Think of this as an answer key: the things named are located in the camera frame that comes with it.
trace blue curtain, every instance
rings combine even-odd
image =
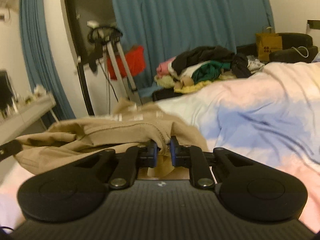
[[[150,86],[160,62],[202,45],[255,43],[255,33],[273,26],[269,0],[112,0],[127,46],[144,46],[147,67],[136,77]]]
[[[22,51],[31,89],[41,84],[53,93],[57,102],[53,111],[59,120],[75,118],[52,59],[43,0],[20,0],[19,20]],[[43,121],[47,126],[53,123],[50,115],[44,117]]]

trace brown paper bag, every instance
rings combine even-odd
[[[277,33],[256,33],[256,42],[258,58],[261,61],[269,61],[271,52],[282,50],[282,37]]]

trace white shelf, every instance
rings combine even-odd
[[[25,129],[55,107],[56,101],[51,93],[32,102],[0,123],[0,145],[19,136]]]

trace black frame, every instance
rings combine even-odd
[[[76,15],[76,5],[75,0],[65,0],[67,18],[70,26],[70,33],[72,37],[73,44],[75,46],[76,54],[81,58],[81,62],[77,64],[77,71],[79,82],[82,90],[82,95],[84,99],[85,106],[89,115],[94,115],[92,103],[90,100],[89,90],[87,86],[87,81],[85,79],[84,65],[89,63],[88,53],[84,45],[84,40],[81,35],[80,26]]]

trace circular pad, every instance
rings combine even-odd
[[[307,190],[297,178],[262,165],[236,168],[223,181],[219,196],[233,214],[255,222],[298,218]]]
[[[72,169],[59,175],[53,170],[27,180],[17,197],[26,217],[60,223],[90,214],[105,194],[105,186],[92,173]]]

